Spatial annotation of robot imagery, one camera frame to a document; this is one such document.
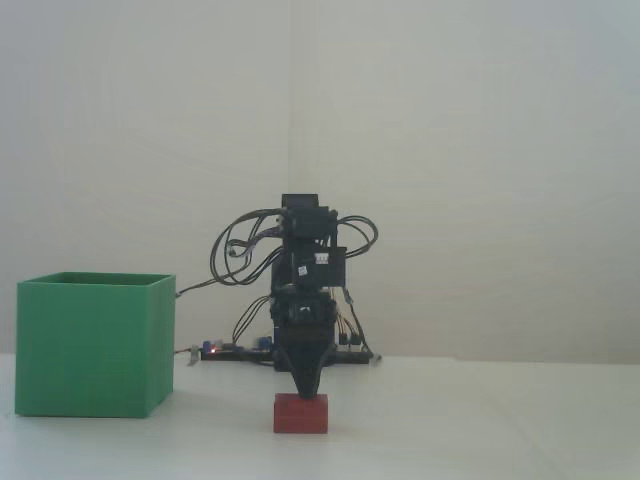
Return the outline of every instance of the white table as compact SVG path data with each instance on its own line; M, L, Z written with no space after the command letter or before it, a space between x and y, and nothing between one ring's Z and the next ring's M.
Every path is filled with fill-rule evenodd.
M640 479L637 366L328 367L329 434L276 435L289 374L186 363L148 419L21 418L0 355L0 479Z

